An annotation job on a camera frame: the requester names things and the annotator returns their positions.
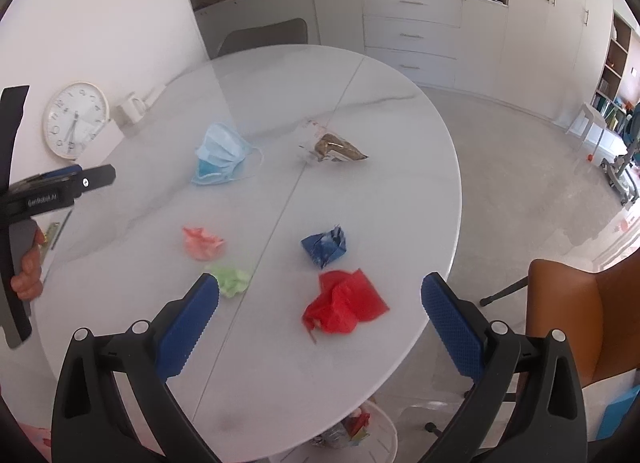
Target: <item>crumpled red plastic bag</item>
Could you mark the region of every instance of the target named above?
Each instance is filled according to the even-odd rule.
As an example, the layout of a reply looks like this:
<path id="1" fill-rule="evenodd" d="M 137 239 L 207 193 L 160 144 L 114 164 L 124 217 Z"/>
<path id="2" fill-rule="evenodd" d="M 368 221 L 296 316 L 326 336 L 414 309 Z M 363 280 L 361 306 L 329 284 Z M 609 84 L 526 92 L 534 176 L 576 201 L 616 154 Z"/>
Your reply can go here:
<path id="1" fill-rule="evenodd" d="M 320 295 L 302 316 L 309 331 L 319 328 L 325 333 L 348 334 L 358 322 L 375 320 L 389 311 L 361 269 L 354 273 L 329 271 L 319 279 Z"/>
<path id="2" fill-rule="evenodd" d="M 225 240 L 209 234 L 204 228 L 182 227 L 184 249 L 196 261 L 212 261 L 221 252 Z"/>

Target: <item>clock hand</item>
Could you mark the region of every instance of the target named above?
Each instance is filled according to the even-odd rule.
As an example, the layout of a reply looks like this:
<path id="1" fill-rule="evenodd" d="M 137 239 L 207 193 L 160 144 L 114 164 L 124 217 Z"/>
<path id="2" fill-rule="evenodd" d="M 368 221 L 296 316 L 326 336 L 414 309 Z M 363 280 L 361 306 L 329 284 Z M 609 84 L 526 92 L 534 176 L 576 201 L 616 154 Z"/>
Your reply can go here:
<path id="1" fill-rule="evenodd" d="M 69 147 L 66 151 L 67 154 L 71 154 L 71 146 L 75 146 L 75 139 L 76 139 L 76 125 L 78 124 L 78 119 L 80 118 L 80 115 L 78 114 L 78 112 L 76 111 L 76 115 L 74 117 L 74 123 L 71 124 L 71 127 L 69 127 L 69 132 L 66 133 L 66 137 L 65 137 L 65 141 L 68 140 L 69 142 Z"/>

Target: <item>bookshelf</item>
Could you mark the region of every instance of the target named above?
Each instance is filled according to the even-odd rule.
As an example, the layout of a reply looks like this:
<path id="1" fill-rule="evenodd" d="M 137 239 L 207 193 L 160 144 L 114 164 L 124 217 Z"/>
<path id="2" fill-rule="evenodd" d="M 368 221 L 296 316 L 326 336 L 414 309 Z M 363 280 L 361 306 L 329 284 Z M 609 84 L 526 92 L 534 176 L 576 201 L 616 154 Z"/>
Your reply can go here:
<path id="1" fill-rule="evenodd" d="M 621 122 L 626 114 L 625 108 L 616 102 L 616 98 L 620 90 L 622 75 L 625 72 L 632 32 L 632 29 L 617 13 L 613 14 L 613 27 L 615 32 L 612 29 L 607 59 L 602 67 L 602 76 L 591 103 L 607 118 L 609 128 L 612 129 L 617 127 L 618 122 Z"/>

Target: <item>table seam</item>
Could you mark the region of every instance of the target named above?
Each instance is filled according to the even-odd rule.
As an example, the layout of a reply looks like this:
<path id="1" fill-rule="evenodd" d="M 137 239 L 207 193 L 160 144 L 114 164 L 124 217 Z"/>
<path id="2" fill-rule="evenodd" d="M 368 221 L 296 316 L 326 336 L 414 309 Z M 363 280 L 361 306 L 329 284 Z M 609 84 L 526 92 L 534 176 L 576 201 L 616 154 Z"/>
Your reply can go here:
<path id="1" fill-rule="evenodd" d="M 358 64 L 358 66 L 356 67 L 355 71 L 353 72 L 353 75 L 351 75 L 351 78 L 350 78 L 349 82 L 347 83 L 346 87 L 344 88 L 344 91 L 342 92 L 342 94 L 340 96 L 340 99 L 338 99 L 338 103 L 334 107 L 334 110 L 332 112 L 331 117 L 329 117 L 329 119 L 327 121 L 327 125 L 331 122 L 331 120 L 335 116 L 336 111 L 338 110 L 338 108 L 340 107 L 340 104 L 344 100 L 344 96 L 347 94 L 347 91 L 349 90 L 349 87 L 351 87 L 351 83 L 353 82 L 353 79 L 355 78 L 356 74 L 360 70 L 360 67 L 362 66 L 362 63 L 364 62 L 365 59 L 366 59 L 366 56 L 363 56 L 362 59 L 360 60 L 359 64 Z M 293 185 L 293 188 L 291 189 L 291 192 L 289 193 L 289 197 L 287 197 L 287 201 L 285 202 L 284 207 L 282 208 L 282 212 L 278 216 L 278 219 L 276 220 L 276 223 L 273 226 L 273 230 L 271 231 L 271 234 L 269 235 L 269 239 L 267 240 L 267 242 L 266 242 L 266 244 L 264 246 L 264 249 L 262 250 L 262 253 L 260 254 L 260 257 L 258 258 L 258 263 L 255 266 L 254 273 L 252 274 L 251 279 L 249 280 L 249 288 L 247 289 L 246 292 L 244 292 L 242 294 L 242 298 L 240 300 L 240 303 L 238 304 L 238 308 L 236 309 L 236 312 L 234 313 L 234 316 L 231 319 L 231 324 L 229 324 L 229 329 L 226 331 L 225 338 L 222 340 L 222 345 L 220 346 L 220 351 L 218 351 L 218 354 L 216 355 L 216 359 L 213 361 L 213 365 L 211 366 L 211 371 L 209 372 L 209 376 L 207 377 L 207 382 L 205 383 L 204 388 L 202 389 L 202 393 L 200 395 L 200 398 L 198 399 L 198 404 L 196 405 L 195 411 L 193 412 L 193 417 L 191 418 L 192 421 L 195 420 L 196 414 L 198 414 L 198 410 L 200 408 L 200 404 L 202 403 L 202 398 L 204 397 L 204 393 L 207 390 L 207 387 L 209 385 L 209 381 L 211 379 L 211 375 L 213 374 L 213 370 L 216 368 L 216 363 L 218 362 L 220 354 L 222 353 L 222 350 L 225 348 L 226 341 L 229 338 L 229 335 L 231 334 L 231 329 L 233 329 L 233 325 L 236 322 L 236 317 L 238 316 L 238 312 L 240 311 L 240 308 L 242 307 L 242 302 L 244 302 L 244 297 L 246 297 L 247 293 L 249 292 L 249 290 L 251 288 L 251 283 L 252 283 L 252 281 L 254 279 L 255 274 L 258 271 L 258 268 L 260 267 L 260 263 L 262 261 L 262 257 L 264 256 L 264 252 L 267 251 L 267 247 L 269 246 L 269 243 L 271 242 L 271 238 L 273 237 L 273 234 L 275 233 L 278 225 L 280 224 L 280 220 L 282 219 L 282 216 L 284 215 L 284 212 L 286 212 L 287 207 L 289 206 L 289 202 L 291 201 L 291 198 L 293 197 L 293 194 L 296 191 L 296 188 L 298 187 L 298 184 L 300 183 L 300 179 L 302 178 L 302 175 L 306 171 L 306 167 L 308 167 L 308 166 L 305 164 L 303 166 L 302 170 L 300 171 L 300 175 L 298 176 L 298 179 L 296 179 L 296 182 Z"/>

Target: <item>blue gripper pad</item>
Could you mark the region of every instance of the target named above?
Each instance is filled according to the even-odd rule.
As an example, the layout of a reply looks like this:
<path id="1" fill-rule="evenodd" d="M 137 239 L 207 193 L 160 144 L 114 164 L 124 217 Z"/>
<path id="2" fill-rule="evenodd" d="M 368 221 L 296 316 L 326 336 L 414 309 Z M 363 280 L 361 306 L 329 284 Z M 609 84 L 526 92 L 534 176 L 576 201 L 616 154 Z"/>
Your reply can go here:
<path id="1" fill-rule="evenodd" d="M 456 298 L 443 279 L 432 273 L 422 282 L 422 305 L 458 372 L 477 383 L 484 373 L 482 341 L 448 293 Z"/>
<path id="2" fill-rule="evenodd" d="M 156 374 L 163 382 L 180 374 L 219 301 L 218 281 L 208 274 L 201 276 L 182 300 L 175 301 L 181 309 L 156 350 Z"/>

